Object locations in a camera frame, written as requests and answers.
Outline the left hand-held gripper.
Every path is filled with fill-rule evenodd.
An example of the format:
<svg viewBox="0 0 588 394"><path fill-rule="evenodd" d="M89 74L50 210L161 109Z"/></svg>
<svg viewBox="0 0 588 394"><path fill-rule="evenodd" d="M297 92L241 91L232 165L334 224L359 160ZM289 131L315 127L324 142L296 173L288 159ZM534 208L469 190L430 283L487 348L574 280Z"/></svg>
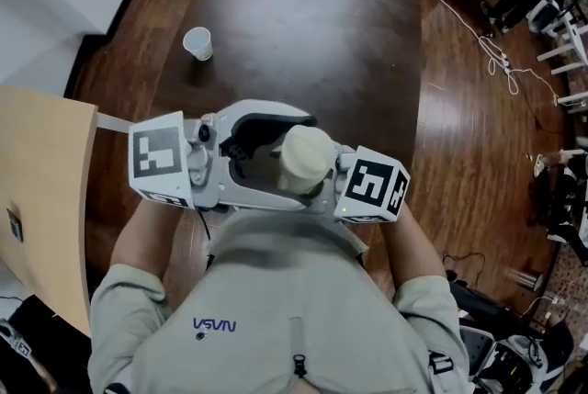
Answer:
<svg viewBox="0 0 588 394"><path fill-rule="evenodd" d="M311 207L310 199L277 187L272 152L229 155L219 151L219 141L270 144L296 125L315 127L313 115L277 101L240 100L217 116L219 124L213 114L186 119L176 111L131 126L130 187L145 199L180 208Z"/></svg>

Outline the person's left forearm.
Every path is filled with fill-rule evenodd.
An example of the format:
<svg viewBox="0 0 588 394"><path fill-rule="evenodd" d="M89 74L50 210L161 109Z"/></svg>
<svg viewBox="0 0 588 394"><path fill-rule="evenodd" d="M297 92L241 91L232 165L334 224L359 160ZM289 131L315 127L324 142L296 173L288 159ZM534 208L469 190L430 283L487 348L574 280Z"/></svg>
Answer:
<svg viewBox="0 0 588 394"><path fill-rule="evenodd" d="M176 230L189 213L194 211L142 199L117 238L110 265L126 265L162 281Z"/></svg>

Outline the white metal rack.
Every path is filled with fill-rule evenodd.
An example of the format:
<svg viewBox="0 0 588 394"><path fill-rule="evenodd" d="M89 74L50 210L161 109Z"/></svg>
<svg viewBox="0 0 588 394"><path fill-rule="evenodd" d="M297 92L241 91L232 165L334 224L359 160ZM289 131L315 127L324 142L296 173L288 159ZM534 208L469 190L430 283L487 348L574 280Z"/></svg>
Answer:
<svg viewBox="0 0 588 394"><path fill-rule="evenodd" d="M532 34L554 42L554 48L537 56L538 62L572 55L570 62L550 71L552 75L565 74L588 68L588 21L581 22L576 5L561 8L555 1L540 1L527 15Z"/></svg>

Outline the white paper cup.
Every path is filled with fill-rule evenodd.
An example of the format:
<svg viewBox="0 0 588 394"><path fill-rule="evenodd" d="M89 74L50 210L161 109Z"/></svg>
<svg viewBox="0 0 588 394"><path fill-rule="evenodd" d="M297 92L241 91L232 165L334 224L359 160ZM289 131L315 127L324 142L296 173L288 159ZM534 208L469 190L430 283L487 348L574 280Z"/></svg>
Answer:
<svg viewBox="0 0 588 394"><path fill-rule="evenodd" d="M211 34L207 28L191 28L183 37L183 48L200 62L213 55Z"/></svg>

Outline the small dark device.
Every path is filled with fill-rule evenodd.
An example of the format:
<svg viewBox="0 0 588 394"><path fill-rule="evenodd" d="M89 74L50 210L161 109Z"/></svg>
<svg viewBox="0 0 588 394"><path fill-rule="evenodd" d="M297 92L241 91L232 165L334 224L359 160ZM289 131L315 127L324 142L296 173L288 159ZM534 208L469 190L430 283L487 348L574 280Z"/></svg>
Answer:
<svg viewBox="0 0 588 394"><path fill-rule="evenodd" d="M19 207L17 206L16 203L10 202L8 207L6 208L6 210L7 210L8 217L9 217L9 223L10 223L10 229L11 229L12 235L15 237L15 239L17 241L23 242L24 241L24 232L23 232L23 226L22 226Z"/></svg>

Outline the person's right forearm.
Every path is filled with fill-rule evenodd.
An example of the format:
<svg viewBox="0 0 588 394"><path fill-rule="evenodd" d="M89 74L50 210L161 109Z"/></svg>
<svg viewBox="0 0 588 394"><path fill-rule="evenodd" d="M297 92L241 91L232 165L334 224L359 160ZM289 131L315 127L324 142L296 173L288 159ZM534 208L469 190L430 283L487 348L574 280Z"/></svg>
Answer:
<svg viewBox="0 0 588 394"><path fill-rule="evenodd" d="M396 221L381 223L380 229L396 289L417 277L446 277L439 254L406 204Z"/></svg>

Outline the white plastic round knob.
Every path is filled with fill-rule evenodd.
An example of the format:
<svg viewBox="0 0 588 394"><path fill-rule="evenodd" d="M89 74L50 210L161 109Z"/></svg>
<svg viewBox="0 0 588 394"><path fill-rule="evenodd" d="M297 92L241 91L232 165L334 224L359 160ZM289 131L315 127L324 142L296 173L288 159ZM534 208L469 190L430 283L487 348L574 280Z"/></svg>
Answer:
<svg viewBox="0 0 588 394"><path fill-rule="evenodd" d="M334 143L327 133L315 127L296 125L281 145L283 167L300 179L322 180L334 165Z"/></svg>

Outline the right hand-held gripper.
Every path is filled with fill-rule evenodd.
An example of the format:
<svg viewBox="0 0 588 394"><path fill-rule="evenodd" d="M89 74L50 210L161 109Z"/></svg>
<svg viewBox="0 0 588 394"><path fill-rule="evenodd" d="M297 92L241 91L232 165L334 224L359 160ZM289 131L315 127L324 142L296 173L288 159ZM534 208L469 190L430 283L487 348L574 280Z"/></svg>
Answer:
<svg viewBox="0 0 588 394"><path fill-rule="evenodd" d="M298 213L347 222L395 222L411 177L403 164L359 146L334 145L334 167L316 197L298 197Z"/></svg>

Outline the white desk leg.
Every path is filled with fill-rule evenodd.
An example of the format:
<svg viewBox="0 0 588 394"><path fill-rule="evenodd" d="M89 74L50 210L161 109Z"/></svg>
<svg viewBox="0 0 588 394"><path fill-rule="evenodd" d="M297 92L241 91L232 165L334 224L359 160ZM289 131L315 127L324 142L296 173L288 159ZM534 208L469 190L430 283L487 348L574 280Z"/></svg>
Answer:
<svg viewBox="0 0 588 394"><path fill-rule="evenodd" d="M132 122L122 118L112 117L100 112L96 114L96 126L101 129L128 134L132 125Z"/></svg>

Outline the silver metal cylinder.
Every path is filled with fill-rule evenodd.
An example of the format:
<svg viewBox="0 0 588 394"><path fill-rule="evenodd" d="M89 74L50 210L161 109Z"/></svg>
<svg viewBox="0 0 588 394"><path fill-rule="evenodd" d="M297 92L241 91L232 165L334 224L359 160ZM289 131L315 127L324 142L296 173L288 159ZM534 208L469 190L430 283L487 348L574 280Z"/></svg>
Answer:
<svg viewBox="0 0 588 394"><path fill-rule="evenodd" d="M523 270L510 268L507 272L507 275L508 278L516 283L519 287L532 293L537 293L541 289L544 281L543 274L534 271L526 272Z"/></svg>

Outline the grey office chair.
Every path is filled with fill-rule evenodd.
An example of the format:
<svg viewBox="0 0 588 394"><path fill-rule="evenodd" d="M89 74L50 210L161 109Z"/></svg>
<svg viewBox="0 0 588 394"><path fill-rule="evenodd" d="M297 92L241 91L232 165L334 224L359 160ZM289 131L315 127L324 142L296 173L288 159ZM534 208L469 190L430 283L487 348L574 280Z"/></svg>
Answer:
<svg viewBox="0 0 588 394"><path fill-rule="evenodd" d="M461 325L460 337L469 358L469 378L475 378L486 367L494 351L495 339L491 333Z"/></svg>

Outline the person's beige sweatshirt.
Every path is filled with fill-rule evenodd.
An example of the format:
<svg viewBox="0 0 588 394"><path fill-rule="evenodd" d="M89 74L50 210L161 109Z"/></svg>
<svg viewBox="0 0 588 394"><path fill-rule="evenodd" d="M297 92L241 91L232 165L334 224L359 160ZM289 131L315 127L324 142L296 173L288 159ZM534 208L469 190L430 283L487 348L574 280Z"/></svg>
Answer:
<svg viewBox="0 0 588 394"><path fill-rule="evenodd" d="M466 394L469 360L447 280L422 276L387 299L347 228L239 212L184 303L162 281L112 266L91 301L95 394ZM429 353L454 370L434 376Z"/></svg>

